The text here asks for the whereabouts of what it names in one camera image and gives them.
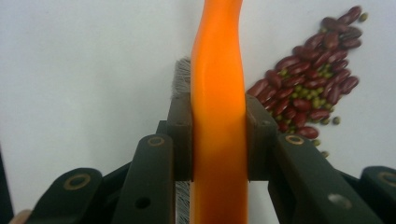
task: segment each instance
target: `orange object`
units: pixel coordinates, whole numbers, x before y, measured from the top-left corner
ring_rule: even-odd
[[[191,223],[248,223],[242,0],[205,0],[191,55]]]

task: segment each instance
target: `brush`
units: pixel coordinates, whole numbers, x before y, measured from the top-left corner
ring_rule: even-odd
[[[174,79],[172,82],[172,98],[181,93],[191,91],[191,59],[184,57],[175,64]],[[176,182],[176,224],[190,223],[190,182]]]

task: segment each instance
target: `white table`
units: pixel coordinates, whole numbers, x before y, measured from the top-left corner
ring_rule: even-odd
[[[360,85],[320,127],[331,164],[359,177],[396,167],[396,2],[246,0],[240,19],[246,87],[355,5],[369,12],[348,55]],[[166,119],[177,59],[190,55],[203,1],[0,2],[0,140],[14,210],[33,208],[59,175],[104,175],[130,161]],[[250,184],[249,223],[276,223],[265,183]]]

